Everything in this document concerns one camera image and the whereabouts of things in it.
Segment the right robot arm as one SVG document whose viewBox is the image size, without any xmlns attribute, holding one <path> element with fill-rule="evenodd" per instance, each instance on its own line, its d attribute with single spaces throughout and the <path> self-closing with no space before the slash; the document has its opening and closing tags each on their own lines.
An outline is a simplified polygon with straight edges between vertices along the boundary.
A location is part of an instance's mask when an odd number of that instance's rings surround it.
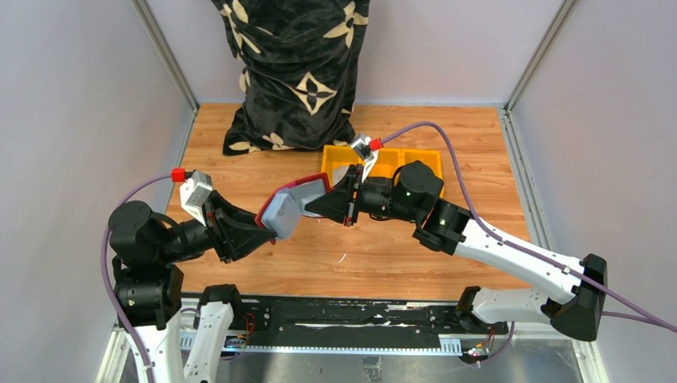
<svg viewBox="0 0 677 383">
<path fill-rule="evenodd" d="M 483 334 L 497 323 L 529 322 L 549 324 L 579 341 L 595 341 L 605 301 L 606 260 L 549 252 L 508 235 L 441 198 L 443 185 L 421 161 L 401 166 L 391 178 L 362 178 L 357 164 L 305 208 L 347 227 L 361 213 L 412 223 L 413 237 L 423 247 L 484 263 L 530 285 L 521 290 L 465 288 L 454 314 L 466 333 Z"/>
</svg>

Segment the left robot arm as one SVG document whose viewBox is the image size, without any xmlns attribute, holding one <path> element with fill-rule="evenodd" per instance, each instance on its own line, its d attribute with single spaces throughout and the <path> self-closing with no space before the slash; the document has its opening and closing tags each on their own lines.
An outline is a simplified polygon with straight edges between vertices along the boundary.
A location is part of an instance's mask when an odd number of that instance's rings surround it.
<svg viewBox="0 0 677 383">
<path fill-rule="evenodd" d="M 116 285 L 111 293 L 118 318 L 133 343 L 141 382 L 213 382 L 227 330 L 238 328 L 244 308 L 233 284 L 208 286 L 200 296 L 193 346 L 180 348 L 181 291 L 184 273 L 178 263 L 215 250 L 225 263 L 240 260 L 275 239 L 255 214 L 240 209 L 218 192 L 200 208 L 203 221 L 178 223 L 134 200 L 117 207 L 108 222 L 104 246 Z"/>
</svg>

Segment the red leather card holder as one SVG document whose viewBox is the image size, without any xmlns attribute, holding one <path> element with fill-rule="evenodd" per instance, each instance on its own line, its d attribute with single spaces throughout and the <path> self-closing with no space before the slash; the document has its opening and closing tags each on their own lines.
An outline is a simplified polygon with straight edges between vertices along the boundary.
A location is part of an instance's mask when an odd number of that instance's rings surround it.
<svg viewBox="0 0 677 383">
<path fill-rule="evenodd" d="M 306 209 L 306 205 L 331 189 L 328 176 L 320 172 L 292 180 L 276 189 L 259 209 L 255 223 L 275 232 L 275 240 L 292 237 L 302 217 L 321 219 Z"/>
</svg>

